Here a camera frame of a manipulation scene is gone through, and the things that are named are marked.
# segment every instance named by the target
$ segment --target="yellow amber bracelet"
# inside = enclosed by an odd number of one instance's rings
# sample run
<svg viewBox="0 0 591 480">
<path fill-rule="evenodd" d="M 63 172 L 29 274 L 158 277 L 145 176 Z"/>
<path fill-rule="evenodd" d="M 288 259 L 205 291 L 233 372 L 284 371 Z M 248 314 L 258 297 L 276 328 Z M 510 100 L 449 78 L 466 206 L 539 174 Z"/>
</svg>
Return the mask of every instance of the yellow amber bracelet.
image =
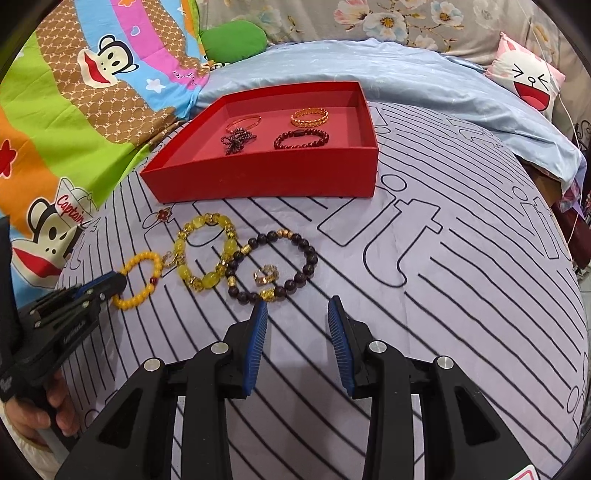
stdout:
<svg viewBox="0 0 591 480">
<path fill-rule="evenodd" d="M 204 275 L 202 278 L 193 275 L 187 266 L 185 247 L 187 237 L 203 225 L 219 225 L 226 234 L 226 241 L 223 244 L 223 253 L 216 268 Z M 234 252 L 238 251 L 238 236 L 236 229 L 230 219 L 219 213 L 205 213 L 195 217 L 191 222 L 185 223 L 183 229 L 177 234 L 173 249 L 164 255 L 164 266 L 166 268 L 177 267 L 178 276 L 188 287 L 200 292 L 204 288 L 215 287 L 225 275 L 228 264 L 233 260 Z"/>
<path fill-rule="evenodd" d="M 151 260 L 154 262 L 154 272 L 150 277 L 150 283 L 148 283 L 141 292 L 129 300 L 123 300 L 118 295 L 115 295 L 113 297 L 113 305 L 115 305 L 118 309 L 129 310 L 131 308 L 137 307 L 138 305 L 142 304 L 150 295 L 152 295 L 156 289 L 158 279 L 162 275 L 163 267 L 162 258 L 156 252 L 146 251 L 137 254 L 124 265 L 124 267 L 121 269 L 121 273 L 123 275 L 127 275 L 137 264 L 143 260 Z"/>
</svg>

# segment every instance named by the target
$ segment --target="human hand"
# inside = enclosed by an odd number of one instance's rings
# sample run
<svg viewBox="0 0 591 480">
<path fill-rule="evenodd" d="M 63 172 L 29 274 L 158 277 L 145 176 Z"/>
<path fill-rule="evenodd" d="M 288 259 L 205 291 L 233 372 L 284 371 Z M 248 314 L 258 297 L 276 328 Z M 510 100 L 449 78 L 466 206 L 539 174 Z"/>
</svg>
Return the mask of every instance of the human hand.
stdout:
<svg viewBox="0 0 591 480">
<path fill-rule="evenodd" d="M 80 421 L 61 370 L 57 371 L 51 380 L 47 389 L 47 401 L 57 410 L 56 423 L 63 434 L 70 437 L 78 432 Z M 48 429 L 51 426 L 47 412 L 25 400 L 17 400 L 14 397 L 8 400 L 4 406 L 8 420 L 16 431 L 33 442 L 45 445 L 45 441 L 37 433 L 37 430 Z"/>
</svg>

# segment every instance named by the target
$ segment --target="gold bangle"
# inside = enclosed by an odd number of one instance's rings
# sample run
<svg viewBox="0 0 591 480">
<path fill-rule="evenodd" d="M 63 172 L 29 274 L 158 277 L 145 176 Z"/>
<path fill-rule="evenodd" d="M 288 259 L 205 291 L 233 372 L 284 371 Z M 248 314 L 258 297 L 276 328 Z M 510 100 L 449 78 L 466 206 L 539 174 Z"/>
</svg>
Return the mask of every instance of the gold bangle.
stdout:
<svg viewBox="0 0 591 480">
<path fill-rule="evenodd" d="M 313 120 L 299 120 L 304 115 L 321 115 Z M 314 128 L 325 124 L 329 120 L 329 112 L 325 108 L 303 108 L 291 116 L 291 123 L 299 128 Z"/>
<path fill-rule="evenodd" d="M 242 127 L 244 130 L 250 130 L 251 128 L 255 128 L 258 124 L 261 123 L 262 117 L 260 115 L 250 115 L 250 116 L 244 116 L 242 118 L 239 118 L 238 120 L 234 120 L 231 124 L 228 124 L 226 126 L 226 132 L 231 134 L 232 131 L 234 130 L 234 128 L 233 128 L 234 125 L 237 125 L 241 122 L 245 122 L 246 120 L 255 120 L 255 122 L 253 124 L 250 124 L 247 127 Z"/>
<path fill-rule="evenodd" d="M 263 285 L 272 283 L 279 278 L 279 269 L 275 265 L 263 265 L 262 268 L 255 270 L 252 276 L 255 279 L 255 283 L 259 287 L 262 287 Z"/>
<path fill-rule="evenodd" d="M 152 273 L 152 277 L 150 277 L 150 283 L 148 283 L 141 292 L 129 300 L 122 300 L 118 295 L 113 296 L 113 305 L 115 305 L 118 309 L 129 310 L 133 307 L 137 307 L 138 305 L 141 305 L 150 295 L 152 295 L 152 293 L 154 293 L 156 285 L 158 284 L 158 279 L 162 275 L 163 267 L 162 258 L 158 253 L 145 251 L 137 254 L 124 265 L 124 267 L 121 269 L 121 273 L 123 275 L 127 275 L 137 264 L 143 260 L 152 260 L 154 262 L 154 272 Z"/>
<path fill-rule="evenodd" d="M 226 234 L 226 241 L 223 244 L 223 253 L 220 261 L 217 263 L 215 270 L 199 278 L 191 272 L 187 266 L 187 258 L 185 257 L 185 242 L 187 237 L 194 230 L 201 228 L 203 225 L 219 225 Z M 185 285 L 191 287 L 193 290 L 200 292 L 204 288 L 215 287 L 222 277 L 226 274 L 228 264 L 233 261 L 234 252 L 238 251 L 238 235 L 236 228 L 225 215 L 219 213 L 205 213 L 195 217 L 191 222 L 184 224 L 183 229 L 177 234 L 177 239 L 174 242 L 173 249 L 166 252 L 163 257 L 164 266 L 166 268 L 177 267 L 178 276 L 185 282 Z"/>
</svg>

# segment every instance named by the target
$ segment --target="cable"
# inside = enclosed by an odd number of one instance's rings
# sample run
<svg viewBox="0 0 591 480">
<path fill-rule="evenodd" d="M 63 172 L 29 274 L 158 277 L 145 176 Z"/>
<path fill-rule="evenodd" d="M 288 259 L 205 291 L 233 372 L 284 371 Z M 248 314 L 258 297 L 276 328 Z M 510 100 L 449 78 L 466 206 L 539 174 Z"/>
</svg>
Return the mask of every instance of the cable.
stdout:
<svg viewBox="0 0 591 480">
<path fill-rule="evenodd" d="M 544 49 L 542 48 L 542 44 L 540 43 L 540 39 L 538 38 L 538 35 L 535 34 L 535 28 L 534 28 L 534 26 L 533 26 L 533 24 L 531 22 L 531 18 L 527 15 L 526 11 L 524 10 L 523 6 L 521 5 L 521 0 L 515 0 L 515 1 L 519 5 L 519 8 L 521 8 L 521 11 L 523 12 L 524 17 L 527 19 L 527 23 L 530 26 L 530 31 L 534 34 L 535 41 L 537 42 L 538 46 L 540 47 L 540 53 L 542 54 L 542 58 L 544 59 L 544 62 L 546 63 L 546 68 L 548 69 L 548 75 L 549 75 L 549 77 L 551 79 L 553 79 L 554 82 L 556 82 L 556 79 L 554 78 L 554 76 L 552 75 L 552 72 L 550 71 L 550 64 L 546 60 L 546 56 L 544 54 Z M 577 141 L 577 149 L 579 150 L 579 152 L 581 152 L 581 144 L 579 143 L 579 137 L 577 136 L 576 128 L 574 127 L 573 118 L 570 116 L 569 111 L 567 110 L 566 106 L 564 105 L 564 102 L 562 101 L 562 96 L 560 95 L 560 90 L 558 88 L 557 88 L 557 90 L 558 90 L 557 97 L 560 100 L 560 104 L 564 108 L 564 111 L 566 112 L 566 115 L 569 117 L 570 125 L 573 127 L 574 138 Z M 578 201 L 578 204 L 579 204 L 579 210 L 582 211 L 582 208 L 583 208 L 583 198 L 582 198 L 582 196 L 581 196 L 580 201 Z M 577 212 L 577 216 L 574 218 L 573 230 L 570 233 L 569 240 L 566 242 L 566 245 L 567 246 L 570 244 L 570 241 L 573 239 L 574 229 L 577 226 L 577 221 L 579 220 L 579 216 L 580 215 Z"/>
</svg>

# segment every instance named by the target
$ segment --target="dark red bead bracelet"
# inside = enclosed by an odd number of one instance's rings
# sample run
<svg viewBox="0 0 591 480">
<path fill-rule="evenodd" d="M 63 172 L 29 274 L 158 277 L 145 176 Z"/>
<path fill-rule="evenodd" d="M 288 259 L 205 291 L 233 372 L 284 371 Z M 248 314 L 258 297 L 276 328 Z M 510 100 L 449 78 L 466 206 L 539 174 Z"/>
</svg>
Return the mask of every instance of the dark red bead bracelet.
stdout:
<svg viewBox="0 0 591 480">
<path fill-rule="evenodd" d="M 236 285 L 236 271 L 238 266 L 244 260 L 245 256 L 249 255 L 250 252 L 260 245 L 275 243 L 280 238 L 287 238 L 291 243 L 298 247 L 306 257 L 306 264 L 301 268 L 301 271 L 297 272 L 293 279 L 286 280 L 283 285 L 275 284 L 267 290 L 263 290 L 260 293 L 240 291 Z M 291 230 L 279 229 L 277 231 L 271 231 L 269 233 L 259 233 L 258 236 L 251 238 L 248 244 L 245 245 L 241 251 L 234 253 L 234 259 L 228 263 L 228 269 L 226 270 L 226 278 L 228 279 L 228 295 L 231 298 L 237 299 L 242 305 L 247 303 L 255 303 L 259 298 L 265 301 L 281 300 L 288 295 L 292 295 L 298 288 L 302 288 L 306 285 L 307 280 L 314 275 L 314 270 L 318 263 L 318 255 L 313 246 L 310 245 L 309 241 L 299 233 L 294 233 Z"/>
<path fill-rule="evenodd" d="M 314 135 L 315 137 L 320 137 L 318 140 L 315 140 L 310 143 L 304 143 L 301 145 L 282 145 L 282 143 L 291 137 L 305 137 L 306 135 Z M 317 128 L 307 128 L 307 129 L 300 129 L 300 130 L 290 130 L 285 132 L 277 139 L 275 139 L 274 147 L 276 150 L 286 150 L 288 148 L 308 148 L 308 147 L 321 147 L 322 145 L 326 145 L 329 142 L 330 136 L 323 130 L 318 130 Z"/>
</svg>

